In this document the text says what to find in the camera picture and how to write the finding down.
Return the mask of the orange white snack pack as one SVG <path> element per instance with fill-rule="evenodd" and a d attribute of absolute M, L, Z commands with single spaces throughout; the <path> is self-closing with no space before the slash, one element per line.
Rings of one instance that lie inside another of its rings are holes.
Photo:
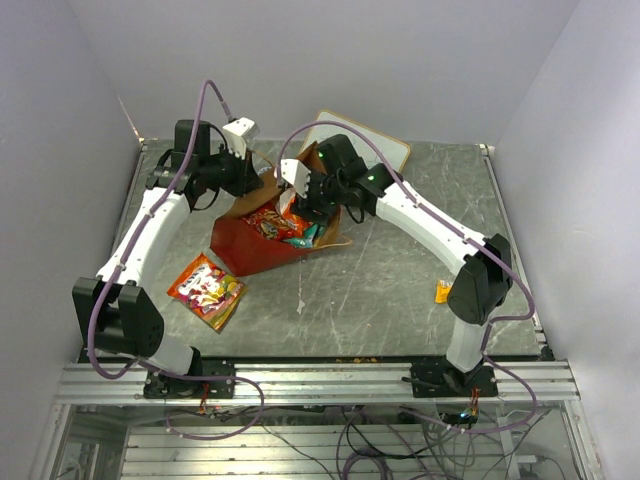
<path fill-rule="evenodd" d="M 283 225 L 287 227 L 287 235 L 290 238 L 301 237 L 305 230 L 311 226 L 310 221 L 293 212 L 295 200 L 296 192 L 294 189 L 289 188 L 279 196 L 275 204 L 275 210 Z"/>

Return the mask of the small red snack bag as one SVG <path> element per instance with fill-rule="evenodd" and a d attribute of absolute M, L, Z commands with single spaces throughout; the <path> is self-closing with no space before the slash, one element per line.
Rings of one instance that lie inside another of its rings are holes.
<path fill-rule="evenodd" d="M 276 210 L 263 206 L 243 217 L 242 220 L 268 240 L 281 241 L 298 237 L 301 230 L 285 220 Z"/>

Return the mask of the red brown paper bag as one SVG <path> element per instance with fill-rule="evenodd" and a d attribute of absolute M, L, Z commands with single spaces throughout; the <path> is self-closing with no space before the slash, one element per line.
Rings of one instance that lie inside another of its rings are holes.
<path fill-rule="evenodd" d="M 261 176 L 263 186 L 234 200 L 230 209 L 214 223 L 210 249 L 235 276 L 249 276 L 292 263 L 318 252 L 352 244 L 340 232 L 341 214 L 333 214 L 322 236 L 310 248 L 296 248 L 281 240 L 269 239 L 250 226 L 245 218 L 279 199 L 282 190 L 276 186 L 275 168 Z"/>

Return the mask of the teal snack pouch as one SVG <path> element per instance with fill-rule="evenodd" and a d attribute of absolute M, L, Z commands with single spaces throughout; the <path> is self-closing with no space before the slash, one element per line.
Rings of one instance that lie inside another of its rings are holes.
<path fill-rule="evenodd" d="M 301 236 L 283 239 L 282 242 L 297 249 L 311 249 L 315 242 L 325 233 L 326 227 L 319 224 L 311 224 Z"/>

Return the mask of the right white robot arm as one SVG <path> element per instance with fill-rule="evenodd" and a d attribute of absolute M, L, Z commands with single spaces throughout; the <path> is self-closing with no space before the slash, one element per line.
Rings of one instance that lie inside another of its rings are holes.
<path fill-rule="evenodd" d="M 450 394 L 465 394 L 476 383 L 483 341 L 492 312 L 512 287 L 511 247 L 502 235 L 486 237 L 437 209 L 382 162 L 367 164 L 349 137 L 336 134 L 312 146 L 314 169 L 299 159 L 280 162 L 281 179 L 293 188 L 293 211 L 327 224 L 340 207 L 378 217 L 410 235 L 453 274 L 447 304 L 456 320 L 446 351 L 450 365 L 440 373 Z"/>

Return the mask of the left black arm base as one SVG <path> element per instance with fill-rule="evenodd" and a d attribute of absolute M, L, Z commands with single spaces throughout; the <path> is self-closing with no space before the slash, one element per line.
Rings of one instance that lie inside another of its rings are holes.
<path fill-rule="evenodd" d="M 143 397 L 153 400 L 180 400 L 202 398 L 231 399 L 234 394 L 236 373 L 234 365 L 227 361 L 204 360 L 201 375 L 221 379 L 194 381 L 172 378 L 158 373 L 149 373 L 143 388 Z"/>

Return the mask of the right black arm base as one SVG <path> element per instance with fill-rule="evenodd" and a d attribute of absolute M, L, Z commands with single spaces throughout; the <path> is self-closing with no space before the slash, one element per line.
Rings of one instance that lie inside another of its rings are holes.
<path fill-rule="evenodd" d="M 401 381 L 411 386 L 415 398 L 496 397 L 497 380 L 494 369 L 478 364 L 463 373 L 440 358 L 413 363 Z"/>

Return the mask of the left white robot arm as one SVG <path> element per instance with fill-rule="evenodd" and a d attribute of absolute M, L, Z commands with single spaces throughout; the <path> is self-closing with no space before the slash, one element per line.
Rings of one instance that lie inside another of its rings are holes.
<path fill-rule="evenodd" d="M 92 365 L 108 352 L 168 372 L 182 397 L 203 387 L 200 352 L 170 335 L 147 290 L 155 282 L 174 235 L 206 192 L 241 197 L 262 187 L 248 143 L 258 132 L 246 118 L 221 128 L 192 120 L 175 125 L 174 143 L 148 174 L 139 210 L 108 262 L 72 289 L 78 323 Z"/>

